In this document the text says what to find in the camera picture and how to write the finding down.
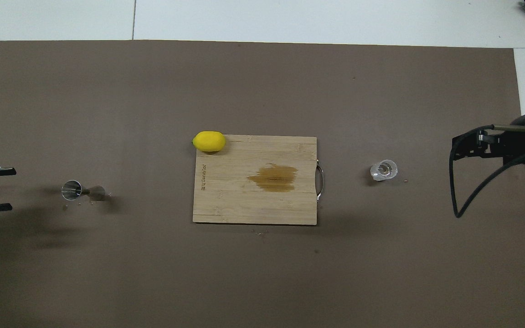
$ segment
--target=brown stain on cutting board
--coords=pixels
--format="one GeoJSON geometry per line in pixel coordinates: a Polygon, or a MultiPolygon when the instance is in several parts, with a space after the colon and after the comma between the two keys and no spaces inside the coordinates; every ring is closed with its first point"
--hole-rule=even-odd
{"type": "Polygon", "coordinates": [[[291,166],[281,166],[269,163],[271,166],[260,168],[256,176],[249,176],[248,180],[256,183],[264,191],[275,193],[286,193],[295,189],[293,181],[295,179],[296,168],[291,166]]]}

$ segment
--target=lemon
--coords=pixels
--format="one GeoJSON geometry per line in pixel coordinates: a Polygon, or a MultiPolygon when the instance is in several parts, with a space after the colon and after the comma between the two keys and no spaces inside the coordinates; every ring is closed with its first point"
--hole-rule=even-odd
{"type": "Polygon", "coordinates": [[[226,138],[218,131],[202,131],[191,141],[202,152],[217,152],[226,145],[226,138]]]}

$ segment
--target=jigger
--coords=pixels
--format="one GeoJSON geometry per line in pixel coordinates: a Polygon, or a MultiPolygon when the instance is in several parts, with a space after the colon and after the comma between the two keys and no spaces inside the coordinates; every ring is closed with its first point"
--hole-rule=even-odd
{"type": "Polygon", "coordinates": [[[69,180],[62,186],[62,197],[66,200],[75,200],[81,195],[88,195],[91,200],[103,201],[106,197],[104,188],[100,185],[96,185],[89,189],[86,189],[76,180],[69,180]]]}

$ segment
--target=wood grain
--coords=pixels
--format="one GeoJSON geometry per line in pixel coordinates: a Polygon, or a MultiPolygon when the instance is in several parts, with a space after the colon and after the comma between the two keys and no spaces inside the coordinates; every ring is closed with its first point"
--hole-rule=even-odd
{"type": "Polygon", "coordinates": [[[196,151],[194,222],[316,225],[317,138],[225,135],[196,151]]]}

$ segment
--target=cable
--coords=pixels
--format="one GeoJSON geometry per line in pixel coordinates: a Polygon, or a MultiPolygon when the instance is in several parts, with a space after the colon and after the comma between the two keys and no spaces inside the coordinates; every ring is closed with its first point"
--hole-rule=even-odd
{"type": "Polygon", "coordinates": [[[463,133],[463,135],[461,135],[461,137],[459,139],[457,139],[457,141],[454,143],[454,145],[453,145],[453,147],[451,149],[451,153],[449,154],[449,158],[448,158],[448,174],[449,174],[449,183],[450,183],[450,186],[451,186],[451,200],[453,202],[453,213],[455,214],[455,217],[457,217],[457,218],[460,218],[461,216],[463,216],[463,213],[465,213],[465,210],[467,209],[467,207],[469,207],[469,204],[471,204],[471,202],[473,201],[473,199],[475,199],[477,194],[479,194],[481,189],[483,189],[488,183],[490,183],[491,180],[494,180],[494,178],[496,176],[502,174],[503,171],[505,171],[505,170],[511,168],[512,166],[517,165],[517,164],[521,164],[521,163],[523,163],[525,161],[525,154],[523,154],[521,156],[518,156],[517,158],[514,158],[513,160],[511,160],[510,162],[508,162],[507,164],[505,164],[501,168],[498,168],[495,172],[493,172],[493,174],[490,174],[481,184],[479,184],[477,186],[477,188],[475,188],[475,190],[471,193],[471,195],[467,198],[467,200],[465,200],[465,203],[463,204],[463,207],[461,207],[460,210],[458,209],[458,207],[457,207],[457,199],[455,197],[455,183],[454,183],[454,178],[453,178],[453,162],[454,162],[453,159],[455,158],[455,152],[457,151],[457,147],[463,141],[463,139],[465,139],[466,137],[469,137],[470,135],[472,135],[474,133],[477,133],[479,130],[493,129],[493,128],[494,128],[493,125],[485,125],[483,127],[472,129],[469,132],[463,133]]]}

